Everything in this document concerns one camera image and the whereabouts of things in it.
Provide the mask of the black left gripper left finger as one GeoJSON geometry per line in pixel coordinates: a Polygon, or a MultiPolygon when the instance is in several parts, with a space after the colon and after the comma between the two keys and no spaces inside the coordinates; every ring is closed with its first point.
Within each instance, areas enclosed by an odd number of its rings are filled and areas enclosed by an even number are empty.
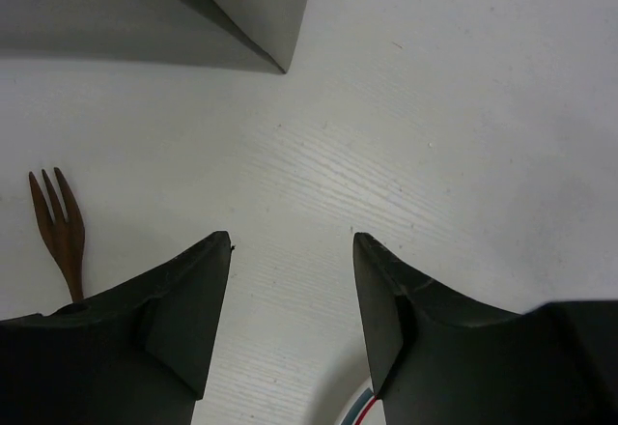
{"type": "Polygon", "coordinates": [[[225,231],[80,302],[1,324],[5,424],[188,424],[228,281],[225,231]]]}

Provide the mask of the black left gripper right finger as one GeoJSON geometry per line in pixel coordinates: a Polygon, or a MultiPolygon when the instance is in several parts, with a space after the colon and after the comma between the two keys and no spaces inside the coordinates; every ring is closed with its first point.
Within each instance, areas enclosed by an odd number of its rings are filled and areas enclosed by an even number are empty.
{"type": "Polygon", "coordinates": [[[370,376],[389,424],[613,424],[617,304],[522,314],[465,296],[371,235],[353,239],[370,376]]]}

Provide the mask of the white plate with teal rim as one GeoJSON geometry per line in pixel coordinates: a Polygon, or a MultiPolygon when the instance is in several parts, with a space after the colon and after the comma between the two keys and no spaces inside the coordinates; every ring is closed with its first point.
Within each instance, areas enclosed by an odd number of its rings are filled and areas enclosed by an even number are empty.
{"type": "Polygon", "coordinates": [[[304,424],[353,424],[373,396],[364,342],[355,338],[327,364],[304,424]]]}

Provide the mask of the brown wooden fork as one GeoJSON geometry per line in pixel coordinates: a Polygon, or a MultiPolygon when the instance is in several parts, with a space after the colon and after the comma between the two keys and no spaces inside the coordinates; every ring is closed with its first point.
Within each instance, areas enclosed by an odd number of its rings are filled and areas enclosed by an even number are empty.
{"type": "Polygon", "coordinates": [[[58,167],[55,167],[53,171],[62,195],[62,201],[60,201],[46,171],[42,170],[42,178],[51,208],[48,207],[33,172],[28,174],[28,181],[42,240],[63,274],[71,300],[79,302],[84,299],[82,269],[85,251],[85,225],[66,177],[58,167]]]}

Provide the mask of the grey cloth placemat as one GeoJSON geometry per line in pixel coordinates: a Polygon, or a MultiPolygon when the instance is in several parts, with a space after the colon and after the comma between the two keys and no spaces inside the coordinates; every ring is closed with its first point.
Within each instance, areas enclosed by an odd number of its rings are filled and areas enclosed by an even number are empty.
{"type": "Polygon", "coordinates": [[[289,70],[308,0],[1,0],[1,53],[289,70]]]}

